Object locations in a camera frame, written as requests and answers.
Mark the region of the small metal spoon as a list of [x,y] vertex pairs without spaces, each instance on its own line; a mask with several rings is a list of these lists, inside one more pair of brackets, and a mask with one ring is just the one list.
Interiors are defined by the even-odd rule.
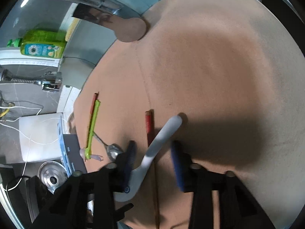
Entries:
[[114,162],[118,155],[123,153],[123,150],[117,144],[106,144],[95,132],[94,138],[105,147],[108,158],[111,162]]

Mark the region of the green plastic spoon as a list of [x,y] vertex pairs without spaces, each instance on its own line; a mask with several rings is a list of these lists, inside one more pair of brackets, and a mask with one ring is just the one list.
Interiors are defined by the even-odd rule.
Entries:
[[93,113],[92,113],[91,124],[89,126],[87,148],[85,148],[85,160],[91,159],[92,138],[94,136],[94,129],[95,129],[95,124],[96,124],[96,120],[97,120],[99,107],[100,107],[100,101],[98,99],[96,99],[95,103],[94,103],[94,110],[93,110]]

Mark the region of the blue plastic drain basket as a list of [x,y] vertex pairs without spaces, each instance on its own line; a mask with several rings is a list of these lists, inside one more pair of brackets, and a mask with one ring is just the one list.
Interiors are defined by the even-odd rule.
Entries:
[[67,176],[70,177],[72,175],[71,166],[69,163],[69,159],[66,152],[65,142],[64,142],[64,131],[63,131],[63,118],[62,116],[59,118],[59,121],[57,123],[57,129],[58,129],[58,140],[60,145],[60,150],[62,153],[62,163],[63,166],[67,172]]

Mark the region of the steel pot lid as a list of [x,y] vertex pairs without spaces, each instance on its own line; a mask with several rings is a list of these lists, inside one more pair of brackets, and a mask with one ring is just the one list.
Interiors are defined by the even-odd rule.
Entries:
[[38,177],[51,193],[54,193],[68,178],[66,169],[57,161],[47,161],[41,164]]

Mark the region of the white plastic cutting board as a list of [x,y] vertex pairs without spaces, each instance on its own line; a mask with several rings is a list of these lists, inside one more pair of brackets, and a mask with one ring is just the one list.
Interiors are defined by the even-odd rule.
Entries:
[[1,122],[1,163],[59,159],[62,153],[57,123],[61,116],[61,113],[53,113]]

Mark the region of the brown table mat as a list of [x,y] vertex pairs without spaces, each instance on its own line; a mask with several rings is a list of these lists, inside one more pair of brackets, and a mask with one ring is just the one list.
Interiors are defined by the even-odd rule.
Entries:
[[140,41],[116,41],[74,105],[86,144],[94,93],[96,133],[106,143],[147,149],[145,112],[160,129],[185,123],[174,138],[208,170],[237,174],[276,228],[304,206],[304,55],[257,0],[161,0],[145,12]]

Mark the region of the chrome sink faucet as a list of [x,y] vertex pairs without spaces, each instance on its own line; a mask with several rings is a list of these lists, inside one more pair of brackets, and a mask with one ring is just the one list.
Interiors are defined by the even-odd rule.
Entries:
[[1,83],[34,84],[40,86],[45,92],[55,93],[59,92],[62,86],[62,73],[48,71],[38,77],[23,77],[17,76],[8,69],[1,67]]

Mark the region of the green dish soap bottle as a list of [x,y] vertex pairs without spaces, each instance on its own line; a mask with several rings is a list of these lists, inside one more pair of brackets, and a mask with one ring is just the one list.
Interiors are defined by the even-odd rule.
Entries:
[[29,30],[23,38],[10,39],[7,47],[20,48],[22,55],[30,57],[62,58],[66,40],[65,31]]

